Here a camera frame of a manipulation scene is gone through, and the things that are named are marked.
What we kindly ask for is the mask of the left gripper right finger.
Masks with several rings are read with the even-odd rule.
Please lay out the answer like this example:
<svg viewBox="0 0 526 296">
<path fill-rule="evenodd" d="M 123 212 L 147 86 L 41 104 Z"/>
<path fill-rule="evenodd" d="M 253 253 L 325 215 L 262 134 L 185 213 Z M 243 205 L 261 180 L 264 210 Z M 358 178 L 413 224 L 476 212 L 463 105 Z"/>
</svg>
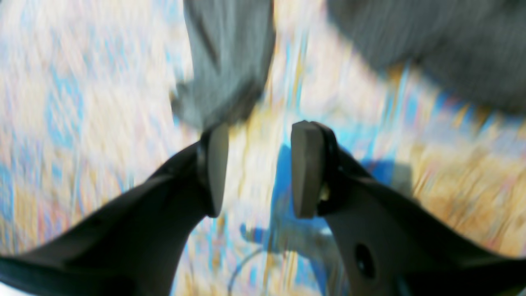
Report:
<svg viewBox="0 0 526 296">
<path fill-rule="evenodd" d="M 517 296 L 524 291 L 524 259 L 478 247 L 377 182 L 340 148 L 329 127 L 294 123 L 291 153 L 295 215 L 325 219 L 354 296 Z"/>
</svg>

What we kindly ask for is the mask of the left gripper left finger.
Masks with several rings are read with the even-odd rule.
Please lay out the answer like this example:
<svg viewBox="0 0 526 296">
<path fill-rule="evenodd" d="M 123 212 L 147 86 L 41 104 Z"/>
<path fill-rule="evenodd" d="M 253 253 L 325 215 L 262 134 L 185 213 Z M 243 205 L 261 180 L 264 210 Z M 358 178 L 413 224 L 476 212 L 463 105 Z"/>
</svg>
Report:
<svg viewBox="0 0 526 296">
<path fill-rule="evenodd" d="M 1 257 L 1 294 L 169 295 L 191 231 L 220 214 L 227 159 L 227 125 L 208 129 L 143 184 L 64 234 Z"/>
</svg>

